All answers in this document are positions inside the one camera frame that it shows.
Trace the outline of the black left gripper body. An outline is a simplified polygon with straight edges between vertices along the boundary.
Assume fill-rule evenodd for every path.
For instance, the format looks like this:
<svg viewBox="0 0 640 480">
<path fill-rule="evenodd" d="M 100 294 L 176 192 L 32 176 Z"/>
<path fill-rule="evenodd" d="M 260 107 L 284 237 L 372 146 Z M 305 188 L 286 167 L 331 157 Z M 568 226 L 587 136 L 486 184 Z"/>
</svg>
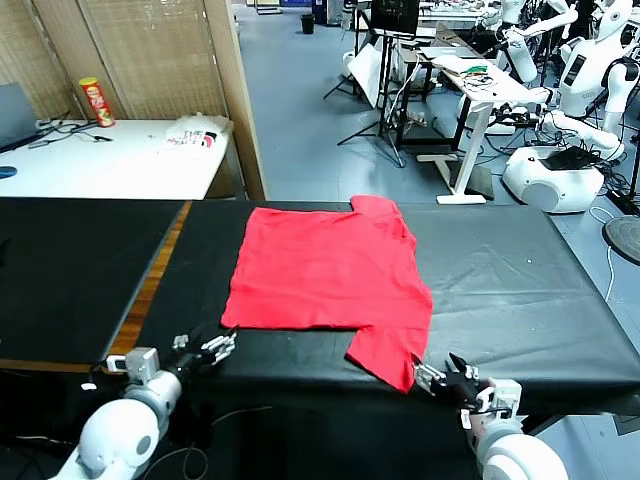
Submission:
<svg viewBox="0 0 640 480">
<path fill-rule="evenodd" d="M 202 366 L 211 365 L 215 359 L 216 354 L 209 350 L 179 349 L 169 356 L 167 371 L 180 383 L 188 383 Z"/>
</svg>

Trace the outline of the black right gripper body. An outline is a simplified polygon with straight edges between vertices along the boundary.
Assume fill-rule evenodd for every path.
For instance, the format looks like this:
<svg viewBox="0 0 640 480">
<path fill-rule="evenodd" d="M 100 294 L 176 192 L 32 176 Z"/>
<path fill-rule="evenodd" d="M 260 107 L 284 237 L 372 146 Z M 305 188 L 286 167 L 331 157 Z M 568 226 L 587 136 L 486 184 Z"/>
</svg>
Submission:
<svg viewBox="0 0 640 480">
<path fill-rule="evenodd" d="M 446 401 L 458 409 L 485 412 L 489 409 L 490 400 L 489 395 L 482 392 L 488 387 L 487 381 L 467 378 L 461 373 L 448 373 L 442 394 Z"/>
</svg>

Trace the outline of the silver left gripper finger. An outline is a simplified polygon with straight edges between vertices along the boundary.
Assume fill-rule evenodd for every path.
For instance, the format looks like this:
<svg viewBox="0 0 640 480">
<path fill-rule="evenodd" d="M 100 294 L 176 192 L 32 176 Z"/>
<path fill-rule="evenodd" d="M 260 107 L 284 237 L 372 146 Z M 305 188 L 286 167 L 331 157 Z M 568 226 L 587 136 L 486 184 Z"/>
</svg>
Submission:
<svg viewBox="0 0 640 480">
<path fill-rule="evenodd" d="M 202 347 L 211 342 L 214 337 L 205 325 L 193 327 L 186 333 L 178 334 L 172 342 L 173 351 L 200 351 Z"/>
<path fill-rule="evenodd" d="M 203 343 L 200 347 L 201 359 L 204 364 L 217 365 L 228 358 L 236 348 L 238 327 L 234 326 L 224 334 Z"/>
</svg>

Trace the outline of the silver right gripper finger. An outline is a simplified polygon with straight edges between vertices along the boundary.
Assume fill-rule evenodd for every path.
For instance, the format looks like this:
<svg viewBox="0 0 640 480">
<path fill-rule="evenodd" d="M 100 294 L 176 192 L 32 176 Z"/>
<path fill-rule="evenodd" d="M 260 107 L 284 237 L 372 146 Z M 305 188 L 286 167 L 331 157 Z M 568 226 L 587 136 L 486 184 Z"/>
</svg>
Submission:
<svg viewBox="0 0 640 480">
<path fill-rule="evenodd" d="M 437 391 L 446 386 L 446 374 L 435 367 L 424 363 L 420 357 L 412 355 L 414 381 L 429 393 L 435 396 Z"/>
<path fill-rule="evenodd" d="M 453 368 L 448 372 L 448 379 L 457 381 L 458 383 L 479 383 L 479 369 L 476 365 L 467 362 L 464 358 L 452 352 L 449 353 L 449 359 Z"/>
</svg>

